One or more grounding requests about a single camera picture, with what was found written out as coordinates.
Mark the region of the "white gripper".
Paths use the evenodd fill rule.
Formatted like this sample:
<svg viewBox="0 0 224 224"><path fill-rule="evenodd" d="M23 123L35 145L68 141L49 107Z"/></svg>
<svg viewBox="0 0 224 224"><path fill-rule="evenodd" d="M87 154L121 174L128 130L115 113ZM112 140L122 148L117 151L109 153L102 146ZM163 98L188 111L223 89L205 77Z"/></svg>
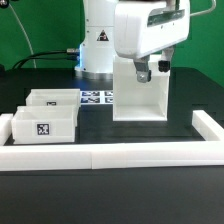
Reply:
<svg viewBox="0 0 224 224"><path fill-rule="evenodd" d="M178 0L176 6L168 0L120 1L114 16L115 51L119 57L135 59L138 82L150 82L148 56L164 49L158 69L168 72L174 54L171 46L187 39L189 24L189 0Z"/></svg>

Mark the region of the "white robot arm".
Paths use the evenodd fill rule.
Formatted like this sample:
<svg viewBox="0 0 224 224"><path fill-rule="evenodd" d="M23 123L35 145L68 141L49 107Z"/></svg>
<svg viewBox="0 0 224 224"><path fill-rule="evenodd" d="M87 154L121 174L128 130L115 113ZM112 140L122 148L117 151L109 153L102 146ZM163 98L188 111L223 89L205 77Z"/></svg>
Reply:
<svg viewBox="0 0 224 224"><path fill-rule="evenodd" d="M131 59L137 80L171 68L174 46L187 39L190 0L83 0L85 37L76 75L112 79L113 57Z"/></svg>

